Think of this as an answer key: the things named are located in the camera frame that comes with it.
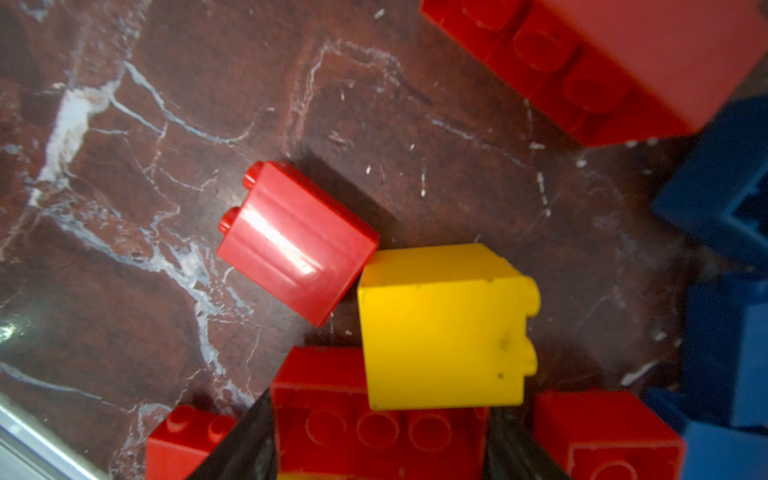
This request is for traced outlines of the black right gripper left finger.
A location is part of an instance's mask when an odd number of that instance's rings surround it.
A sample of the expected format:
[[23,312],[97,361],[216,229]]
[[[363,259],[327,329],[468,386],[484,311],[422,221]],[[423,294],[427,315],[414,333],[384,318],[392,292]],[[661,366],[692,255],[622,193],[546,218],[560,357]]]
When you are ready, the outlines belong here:
[[266,390],[188,479],[275,480],[274,433],[271,396]]

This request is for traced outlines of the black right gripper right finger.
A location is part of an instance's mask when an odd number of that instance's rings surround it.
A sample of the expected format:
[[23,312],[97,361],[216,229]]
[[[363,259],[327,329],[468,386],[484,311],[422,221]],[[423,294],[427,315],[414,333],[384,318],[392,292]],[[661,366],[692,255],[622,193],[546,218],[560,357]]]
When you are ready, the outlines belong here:
[[488,480],[570,480],[511,410],[490,410],[484,461]]

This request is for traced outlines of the long red lego brick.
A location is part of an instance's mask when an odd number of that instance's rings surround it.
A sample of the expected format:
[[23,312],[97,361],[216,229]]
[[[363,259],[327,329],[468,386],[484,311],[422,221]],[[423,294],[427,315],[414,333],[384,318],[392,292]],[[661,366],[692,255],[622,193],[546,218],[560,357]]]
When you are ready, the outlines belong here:
[[293,348],[271,382],[270,398],[282,473],[483,476],[488,409],[374,410],[359,348]]

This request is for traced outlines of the small red lego brick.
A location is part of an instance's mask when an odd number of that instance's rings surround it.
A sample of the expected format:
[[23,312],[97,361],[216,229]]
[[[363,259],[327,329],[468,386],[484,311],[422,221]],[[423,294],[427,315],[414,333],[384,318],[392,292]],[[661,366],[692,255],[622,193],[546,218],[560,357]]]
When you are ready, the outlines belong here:
[[288,162],[256,162],[218,229],[220,258],[316,327],[379,246],[379,234]]

